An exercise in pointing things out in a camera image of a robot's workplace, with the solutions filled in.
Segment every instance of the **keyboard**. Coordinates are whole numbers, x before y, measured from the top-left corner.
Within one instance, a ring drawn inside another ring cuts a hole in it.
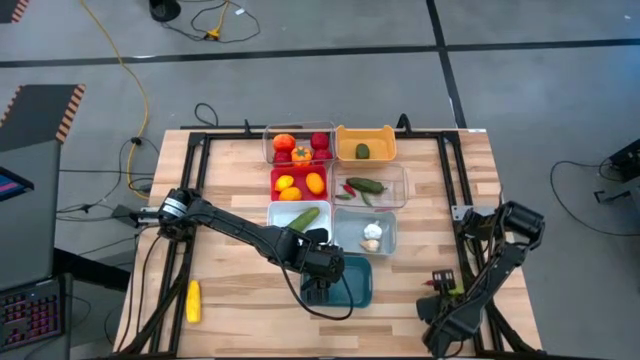
[[[64,278],[0,292],[0,353],[64,333]]]

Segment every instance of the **garlic bulb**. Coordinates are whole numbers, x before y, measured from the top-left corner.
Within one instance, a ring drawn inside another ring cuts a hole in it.
[[[382,237],[382,228],[380,227],[380,221],[376,221],[373,224],[367,225],[364,228],[364,238],[367,240],[380,240]]]

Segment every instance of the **plastic container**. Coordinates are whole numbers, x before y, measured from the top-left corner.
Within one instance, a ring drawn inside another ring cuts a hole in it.
[[[279,124],[269,125],[262,134],[262,150],[264,158],[269,164],[273,164],[273,138],[279,134],[290,134],[296,138],[296,146],[311,148],[311,135],[317,132],[325,133],[329,136],[329,151],[333,157],[325,162],[331,162],[336,158],[336,126],[330,121],[314,121],[299,124]]]
[[[331,225],[331,204],[326,201],[274,201],[267,210],[267,225],[287,226],[307,209],[317,207],[320,214],[305,229],[326,229],[329,233],[327,242],[331,241],[333,226]]]
[[[396,157],[396,133],[389,125],[382,129],[347,129],[344,125],[336,129],[338,159],[341,161],[391,161]],[[356,146],[369,147],[368,159],[356,159]]]
[[[353,307],[365,308],[371,304],[373,298],[373,271],[371,263],[361,256],[345,256],[344,278],[349,285],[349,290],[353,296]],[[308,298],[306,290],[302,290],[302,285],[309,280],[309,275],[304,274],[300,278],[300,294],[302,301],[310,306],[333,306],[333,307],[349,307],[349,293],[344,286],[344,282],[340,279],[337,283],[332,284],[329,288],[329,301],[319,304]]]
[[[382,228],[380,247],[377,252],[365,250],[364,228],[378,221]],[[391,255],[396,251],[398,222],[392,211],[374,212],[336,208],[333,214],[333,243],[341,246],[346,253],[367,255]]]
[[[324,191],[316,195],[307,188],[307,175],[318,173],[324,181]],[[327,169],[322,165],[292,166],[286,168],[273,168],[271,170],[271,201],[280,201],[280,192],[275,190],[276,181],[282,175],[293,176],[293,186],[302,192],[302,200],[327,200]]]
[[[351,177],[361,177],[379,181],[386,188],[382,194],[366,194],[371,206],[367,205],[362,194],[356,189],[356,197],[342,200],[336,195],[346,194],[343,185]],[[407,172],[398,164],[353,162],[345,164],[336,161],[331,165],[331,201],[335,205],[351,207],[374,207],[398,209],[407,204],[409,193]]]

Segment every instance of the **yellow container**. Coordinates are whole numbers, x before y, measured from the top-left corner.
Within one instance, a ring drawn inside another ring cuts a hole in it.
[[[382,129],[336,129],[338,159],[342,161],[391,161],[396,157],[396,133],[389,125]],[[356,159],[356,146],[369,147],[368,159]]]

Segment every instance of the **red container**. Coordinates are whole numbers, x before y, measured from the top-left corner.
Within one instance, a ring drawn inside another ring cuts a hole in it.
[[[307,175],[317,173],[324,181],[324,191],[320,195],[316,195],[307,188]],[[301,200],[327,200],[327,169],[323,165],[296,166],[286,168],[273,168],[271,170],[271,201],[279,201],[280,192],[275,191],[276,181],[282,175],[293,176],[293,186],[302,192]]]

